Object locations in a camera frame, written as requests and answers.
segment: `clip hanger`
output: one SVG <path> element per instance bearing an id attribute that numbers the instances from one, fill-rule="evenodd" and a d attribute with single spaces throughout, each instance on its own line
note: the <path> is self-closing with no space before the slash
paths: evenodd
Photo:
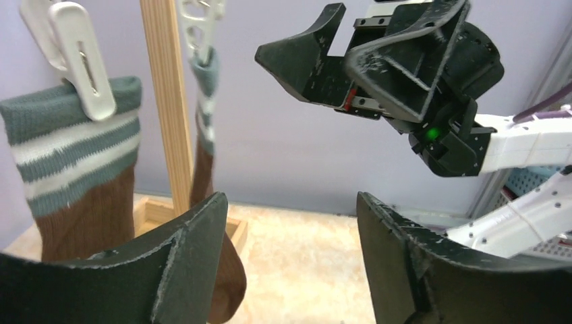
<path id="1" fill-rule="evenodd" d="M 179 21 L 185 31 L 189 59 L 198 56 L 203 65 L 208 64 L 215 22 L 225 15 L 225 3 L 225 0 L 177 0 Z M 202 9 L 204 15 L 192 16 L 186 5 Z"/>
<path id="2" fill-rule="evenodd" d="M 57 73 L 76 88 L 85 114 L 94 121 L 117 108 L 88 12 L 61 0 L 22 0 L 20 15 Z"/>

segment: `hanging sock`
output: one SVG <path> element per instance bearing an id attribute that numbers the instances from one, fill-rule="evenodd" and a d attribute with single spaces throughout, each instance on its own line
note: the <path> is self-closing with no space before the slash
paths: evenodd
<path id="1" fill-rule="evenodd" d="M 212 170 L 215 155 L 215 133 L 212 127 L 212 113 L 218 86 L 219 60 L 214 49 L 210 50 L 210 54 L 211 57 L 207 66 L 201 65 L 196 57 L 190 62 L 200 88 L 195 114 L 198 134 L 190 197 L 191 206 L 200 203 L 214 192 L 212 189 Z M 212 292 L 208 322 L 219 324 L 229 321 L 242 303 L 245 293 L 246 274 L 244 266 L 232 241 L 225 233 L 217 278 Z"/>
<path id="2" fill-rule="evenodd" d="M 105 121 L 84 114 L 71 84 L 0 102 L 43 261 L 85 259 L 134 237 L 141 81 L 110 83 L 117 112 Z"/>

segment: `green and white striped cuff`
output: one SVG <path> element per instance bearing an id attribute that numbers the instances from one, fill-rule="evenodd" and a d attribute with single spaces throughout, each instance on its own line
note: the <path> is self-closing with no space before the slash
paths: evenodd
<path id="1" fill-rule="evenodd" d="M 71 84 L 0 102 L 34 217 L 68 207 L 137 160 L 141 81 L 110 79 L 116 114 L 93 122 Z"/>
<path id="2" fill-rule="evenodd" d="M 210 59 L 207 65 L 201 65 L 197 57 L 190 60 L 190 65 L 199 87 L 196 110 L 198 138 L 202 147 L 213 155 L 215 151 L 215 129 L 212 126 L 212 114 L 215 110 L 216 93 L 219 86 L 217 51 L 212 47 L 210 48 Z"/>

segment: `robotic arm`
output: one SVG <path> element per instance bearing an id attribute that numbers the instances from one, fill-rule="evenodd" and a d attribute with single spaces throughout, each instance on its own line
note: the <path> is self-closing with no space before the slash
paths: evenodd
<path id="1" fill-rule="evenodd" d="M 356 19 L 344 57 L 327 55 L 345 13 L 327 5 L 298 35 L 262 45 L 255 60 L 296 99 L 336 112 L 385 119 L 442 177 L 512 167 L 572 164 L 572 114 L 477 114 L 476 99 L 501 80 L 493 42 L 466 22 L 467 0 L 375 1 Z M 565 168 L 535 191 L 450 229 L 450 239 L 501 257 L 572 229 Z"/>

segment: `wooden box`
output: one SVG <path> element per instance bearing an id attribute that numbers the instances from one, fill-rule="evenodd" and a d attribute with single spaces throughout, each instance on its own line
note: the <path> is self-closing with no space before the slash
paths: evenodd
<path id="1" fill-rule="evenodd" d="M 173 204 L 169 201 L 144 196 L 135 203 L 133 220 L 135 236 L 140 236 L 175 218 Z M 236 251 L 240 253 L 246 243 L 248 223 L 227 218 L 227 234 Z"/>

